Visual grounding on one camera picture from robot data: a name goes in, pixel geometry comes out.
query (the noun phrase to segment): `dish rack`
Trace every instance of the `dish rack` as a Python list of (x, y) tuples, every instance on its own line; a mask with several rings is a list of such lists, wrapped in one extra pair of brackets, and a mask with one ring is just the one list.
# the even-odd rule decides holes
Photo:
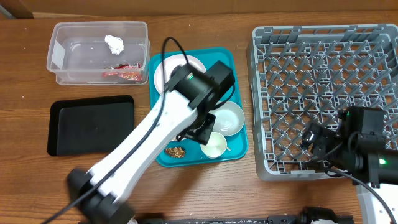
[(327, 178), (308, 170), (299, 147), (306, 125), (338, 127), (348, 106), (382, 108), (386, 148), (398, 150), (398, 27), (257, 27), (248, 46), (254, 148), (262, 180)]

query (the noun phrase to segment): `clear plastic container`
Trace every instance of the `clear plastic container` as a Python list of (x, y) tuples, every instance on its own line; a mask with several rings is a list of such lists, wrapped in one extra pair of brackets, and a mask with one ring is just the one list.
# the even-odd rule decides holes
[[(124, 50), (112, 54), (105, 36), (123, 40)], [(148, 81), (150, 60), (148, 28), (145, 22), (62, 22), (54, 27), (47, 55), (47, 69), (60, 85), (143, 85)], [(109, 69), (122, 63), (140, 68)], [(134, 80), (109, 75), (127, 72)]]

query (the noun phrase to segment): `black plastic tray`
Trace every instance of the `black plastic tray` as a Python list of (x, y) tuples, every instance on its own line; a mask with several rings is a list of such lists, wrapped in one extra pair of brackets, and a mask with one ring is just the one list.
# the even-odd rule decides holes
[(57, 101), (50, 110), (47, 152), (111, 152), (133, 129), (134, 100), (129, 95)]

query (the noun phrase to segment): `small white bowl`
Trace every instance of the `small white bowl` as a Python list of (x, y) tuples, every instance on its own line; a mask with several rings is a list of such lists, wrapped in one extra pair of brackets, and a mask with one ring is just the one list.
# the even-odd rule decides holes
[(216, 159), (224, 154), (226, 150), (226, 139), (222, 134), (212, 132), (207, 145), (200, 144), (200, 149), (210, 159)]
[(243, 128), (243, 110), (232, 101), (227, 101), (222, 107), (212, 110), (209, 113), (216, 116), (213, 131), (223, 136), (232, 136)]
[[(197, 70), (199, 70), (203, 73), (206, 72), (206, 67), (204, 66), (204, 64), (201, 61), (199, 61), (199, 59), (197, 59), (191, 55), (187, 55), (187, 58), (188, 58), (190, 65), (194, 66)], [(164, 71), (165, 71), (165, 77), (166, 77), (166, 79), (164, 80), (164, 83), (167, 83), (167, 81), (170, 79), (172, 71), (175, 69), (175, 67), (177, 67), (179, 65), (185, 65), (187, 63), (183, 54), (169, 56), (169, 57), (165, 58), (164, 61), (165, 61)], [(154, 74), (155, 88), (159, 94), (161, 94), (163, 92), (162, 66), (163, 66), (163, 63), (160, 63), (157, 66), (157, 68), (155, 70), (155, 74)]]

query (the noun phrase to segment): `teal tray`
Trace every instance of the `teal tray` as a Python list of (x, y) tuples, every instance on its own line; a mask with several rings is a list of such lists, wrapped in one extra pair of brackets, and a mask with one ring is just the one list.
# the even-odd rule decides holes
[[(175, 54), (180, 54), (181, 52), (169, 52), (165, 54), (165, 57), (169, 57)], [(239, 92), (238, 78), (236, 77), (234, 58), (232, 53), (225, 48), (217, 47), (211, 49), (199, 49), (199, 50), (188, 50), (186, 51), (188, 55), (192, 55), (199, 59), (206, 69), (209, 69), (214, 63), (218, 60), (225, 63), (230, 68), (234, 70), (235, 76), (235, 93), (231, 97), (230, 101), (235, 102), (240, 107), (242, 107), (241, 95)], [(155, 55), (149, 62), (149, 93), (150, 93), (150, 107), (152, 108), (156, 101), (159, 99), (159, 94), (156, 91), (154, 84), (154, 73), (157, 66), (162, 61), (160, 54)], [(228, 90), (225, 95), (221, 98), (221, 100), (226, 99), (232, 90)], [(177, 167), (177, 166), (189, 166), (196, 164), (205, 164), (211, 162), (221, 162), (228, 161), (232, 159), (240, 159), (242, 158), (246, 152), (248, 151), (248, 135), (246, 133), (246, 125), (240, 130), (238, 134), (233, 136), (226, 137), (228, 147), (231, 149), (230, 151), (225, 151), (225, 153), (216, 159), (209, 159), (204, 155), (204, 153), (200, 149), (199, 143), (186, 139), (180, 142), (170, 142), (167, 147), (176, 147), (180, 146), (186, 150), (186, 155), (184, 158), (175, 159), (172, 158), (164, 152), (164, 150), (159, 154), (156, 158), (156, 161), (165, 167)]]

